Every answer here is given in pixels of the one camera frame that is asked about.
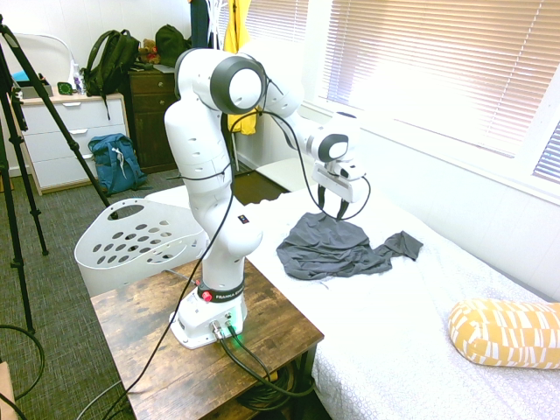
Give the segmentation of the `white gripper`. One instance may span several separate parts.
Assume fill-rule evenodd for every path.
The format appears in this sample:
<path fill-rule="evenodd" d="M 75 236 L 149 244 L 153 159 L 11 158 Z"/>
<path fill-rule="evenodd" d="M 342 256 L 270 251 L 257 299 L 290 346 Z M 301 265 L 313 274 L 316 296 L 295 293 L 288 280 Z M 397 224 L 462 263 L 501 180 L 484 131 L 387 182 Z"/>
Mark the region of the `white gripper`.
<path fill-rule="evenodd" d="M 318 207 L 321 210 L 325 206 L 326 190 L 342 199 L 336 216 L 338 221 L 343 219 L 349 203 L 356 203 L 360 200 L 360 187 L 357 180 L 347 180 L 342 176 L 333 175 L 320 163 L 314 164 L 311 177 L 318 184 Z"/>

